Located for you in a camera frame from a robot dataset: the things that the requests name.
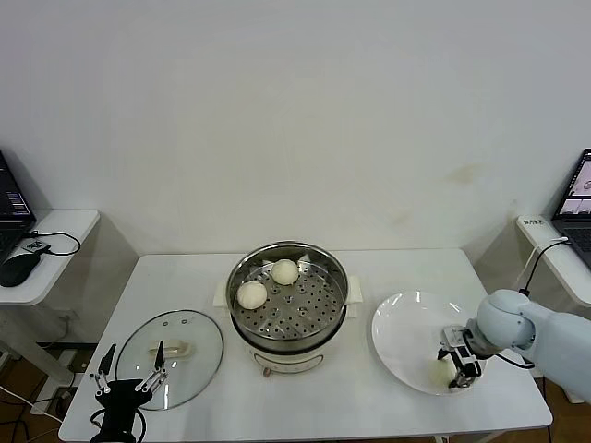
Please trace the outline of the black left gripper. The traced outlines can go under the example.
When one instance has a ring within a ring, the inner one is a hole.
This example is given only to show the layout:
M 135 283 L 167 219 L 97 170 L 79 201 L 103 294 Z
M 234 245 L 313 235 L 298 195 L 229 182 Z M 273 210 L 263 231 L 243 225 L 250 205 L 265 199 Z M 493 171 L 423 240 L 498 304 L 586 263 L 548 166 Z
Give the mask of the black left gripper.
M 141 434 L 145 435 L 147 424 L 141 406 L 151 401 L 151 393 L 155 392 L 168 377 L 164 367 L 163 341 L 159 342 L 154 367 L 142 380 L 108 380 L 116 344 L 112 344 L 107 353 L 101 359 L 98 370 L 90 377 L 97 385 L 95 400 L 102 406 L 101 410 L 93 414 L 97 418 L 100 414 L 103 419 L 100 424 L 93 422 L 100 428 L 99 435 L 132 435 L 135 417 L 138 416 L 141 423 Z

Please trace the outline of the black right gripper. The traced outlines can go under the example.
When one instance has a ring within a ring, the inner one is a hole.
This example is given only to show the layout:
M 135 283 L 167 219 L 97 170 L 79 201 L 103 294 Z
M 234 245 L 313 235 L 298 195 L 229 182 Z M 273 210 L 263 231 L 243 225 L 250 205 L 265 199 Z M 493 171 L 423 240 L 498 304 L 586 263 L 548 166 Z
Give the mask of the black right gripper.
M 437 359 L 442 360 L 447 355 L 451 356 L 456 369 L 449 389 L 470 388 L 482 376 L 483 369 L 478 360 L 485 359 L 485 349 L 470 329 L 449 326 L 442 330 Z

